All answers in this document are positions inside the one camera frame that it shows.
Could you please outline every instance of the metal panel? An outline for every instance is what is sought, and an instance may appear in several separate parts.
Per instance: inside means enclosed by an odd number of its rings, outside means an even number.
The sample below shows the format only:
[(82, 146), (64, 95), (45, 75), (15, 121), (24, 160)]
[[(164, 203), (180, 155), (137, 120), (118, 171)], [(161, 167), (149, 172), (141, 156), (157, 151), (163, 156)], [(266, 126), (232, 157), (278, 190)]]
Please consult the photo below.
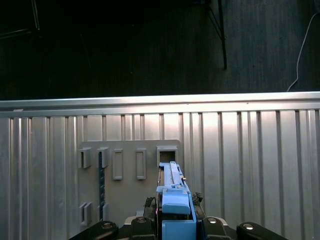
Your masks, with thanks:
[(80, 143), (177, 139), (209, 215), (320, 239), (319, 108), (320, 92), (1, 101), (2, 238), (70, 238), (85, 202), (97, 221), (96, 163), (78, 169)]

